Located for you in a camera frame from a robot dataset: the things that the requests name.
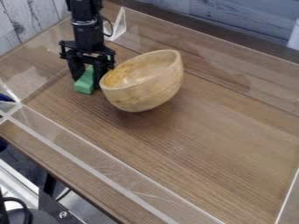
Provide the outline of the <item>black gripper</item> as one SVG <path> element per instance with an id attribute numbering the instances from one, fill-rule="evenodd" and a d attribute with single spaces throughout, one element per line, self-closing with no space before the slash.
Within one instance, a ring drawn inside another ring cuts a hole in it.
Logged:
<path id="1" fill-rule="evenodd" d="M 85 72 L 85 64 L 93 65 L 93 86 L 98 88 L 98 82 L 108 69 L 114 68 L 116 52 L 104 44 L 78 45 L 74 41 L 61 40 L 60 57 L 66 60 L 72 79 L 76 81 Z"/>

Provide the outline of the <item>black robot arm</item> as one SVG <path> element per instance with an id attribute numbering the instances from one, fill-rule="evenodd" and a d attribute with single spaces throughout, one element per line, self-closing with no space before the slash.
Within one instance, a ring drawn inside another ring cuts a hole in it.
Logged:
<path id="1" fill-rule="evenodd" d="M 92 67 L 90 81 L 98 88 L 100 79 L 114 68 L 116 52 L 105 46 L 104 37 L 110 37 L 113 31 L 104 32 L 102 22 L 112 23 L 101 15 L 102 0 L 65 0 L 70 14 L 73 40 L 61 40 L 60 58 L 66 60 L 72 79 L 78 81 L 86 73 L 86 65 Z"/>

